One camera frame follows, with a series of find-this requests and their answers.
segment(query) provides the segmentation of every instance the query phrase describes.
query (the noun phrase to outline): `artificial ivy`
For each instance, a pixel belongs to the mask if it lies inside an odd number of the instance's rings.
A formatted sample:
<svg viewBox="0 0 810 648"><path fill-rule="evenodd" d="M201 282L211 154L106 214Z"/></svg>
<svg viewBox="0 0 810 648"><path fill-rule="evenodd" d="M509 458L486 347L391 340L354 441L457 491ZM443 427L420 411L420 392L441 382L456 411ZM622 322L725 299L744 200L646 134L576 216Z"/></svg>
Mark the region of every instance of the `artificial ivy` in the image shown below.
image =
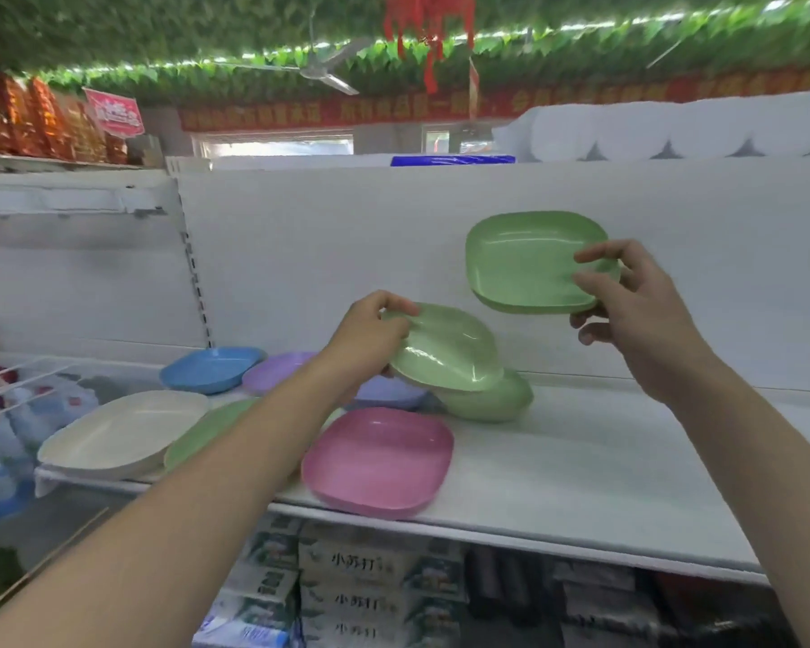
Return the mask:
<svg viewBox="0 0 810 648"><path fill-rule="evenodd" d="M417 90L427 50L425 45L411 44L406 58L399 59L395 44L376 44L337 73L365 95ZM449 40L445 55L435 67L440 85L465 88L470 51ZM306 53L278 53L271 60L305 64ZM549 31L531 42L484 38L476 42L474 60L484 90L810 68L810 2L796 1L766 13L761 5L749 5L725 13L696 13L676 22L629 20L614 27ZM253 104L338 95L294 72L261 72L213 62L111 72L65 70L45 76L58 88L78 92L89 86L137 97L146 105Z"/></svg>
<svg viewBox="0 0 810 648"><path fill-rule="evenodd" d="M770 0L475 0L477 31ZM0 70L180 61L382 33L384 0L0 0Z"/></svg>

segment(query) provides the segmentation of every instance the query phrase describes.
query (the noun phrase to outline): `person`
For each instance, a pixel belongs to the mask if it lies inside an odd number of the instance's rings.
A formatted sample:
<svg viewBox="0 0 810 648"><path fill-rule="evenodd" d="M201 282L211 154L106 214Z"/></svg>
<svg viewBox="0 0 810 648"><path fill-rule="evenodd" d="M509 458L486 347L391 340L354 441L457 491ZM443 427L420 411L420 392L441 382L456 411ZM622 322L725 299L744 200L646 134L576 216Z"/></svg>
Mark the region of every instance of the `person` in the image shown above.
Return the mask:
<svg viewBox="0 0 810 648"><path fill-rule="evenodd" d="M571 324L585 345L615 345L644 392L675 414L810 648L810 444L713 353L639 243L600 243L575 258L624 263L620 283L575 276L599 306ZM351 305L315 359L1 609L0 648L189 645L324 419L408 335L408 320L381 319L384 308L420 313L385 291Z"/></svg>

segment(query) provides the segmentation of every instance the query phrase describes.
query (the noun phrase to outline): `pink plate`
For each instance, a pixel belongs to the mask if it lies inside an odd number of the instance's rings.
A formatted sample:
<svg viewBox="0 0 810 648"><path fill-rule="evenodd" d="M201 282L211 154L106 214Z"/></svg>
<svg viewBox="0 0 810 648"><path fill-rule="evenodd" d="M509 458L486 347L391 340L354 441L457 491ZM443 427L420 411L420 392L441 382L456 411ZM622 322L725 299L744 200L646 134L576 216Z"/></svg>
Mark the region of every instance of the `pink plate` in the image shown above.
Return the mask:
<svg viewBox="0 0 810 648"><path fill-rule="evenodd" d="M338 418L303 458L303 482L343 512L411 517L432 502L450 468L454 435L433 416L369 407Z"/></svg>

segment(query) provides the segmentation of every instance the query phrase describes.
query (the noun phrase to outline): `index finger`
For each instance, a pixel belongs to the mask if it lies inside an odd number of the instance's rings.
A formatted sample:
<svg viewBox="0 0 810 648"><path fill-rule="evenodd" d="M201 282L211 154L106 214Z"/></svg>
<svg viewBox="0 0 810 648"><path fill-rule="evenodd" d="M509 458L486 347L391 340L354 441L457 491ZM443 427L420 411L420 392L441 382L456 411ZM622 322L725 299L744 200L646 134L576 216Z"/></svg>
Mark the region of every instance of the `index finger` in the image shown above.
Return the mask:
<svg viewBox="0 0 810 648"><path fill-rule="evenodd" d="M358 305L370 308L372 313L375 314L382 309L389 309L390 311L401 311L405 315L416 316L420 314L420 307L416 302L411 302L408 298L401 295L390 293L389 291L378 290L370 293L362 300L357 301Z"/></svg>
<svg viewBox="0 0 810 648"><path fill-rule="evenodd" d="M588 263L598 259L620 259L627 268L641 269L655 263L654 257L641 243L631 238L594 243L581 249L572 257L578 263Z"/></svg>

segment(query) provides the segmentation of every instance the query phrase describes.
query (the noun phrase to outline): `red lantern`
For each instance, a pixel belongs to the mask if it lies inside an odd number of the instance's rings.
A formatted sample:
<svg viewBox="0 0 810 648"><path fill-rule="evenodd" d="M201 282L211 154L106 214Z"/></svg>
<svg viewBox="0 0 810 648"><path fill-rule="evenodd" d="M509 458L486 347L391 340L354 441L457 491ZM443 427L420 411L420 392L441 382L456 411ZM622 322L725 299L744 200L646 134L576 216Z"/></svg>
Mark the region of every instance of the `red lantern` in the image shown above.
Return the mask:
<svg viewBox="0 0 810 648"><path fill-rule="evenodd" d="M405 57L402 33L412 28L417 40L429 46L423 82L428 93L438 90L432 72L435 59L444 56L444 17L461 16L468 34L468 46L474 48L474 0L387 0L387 15L384 17L384 34L393 40L393 25L398 32L399 57Z"/></svg>

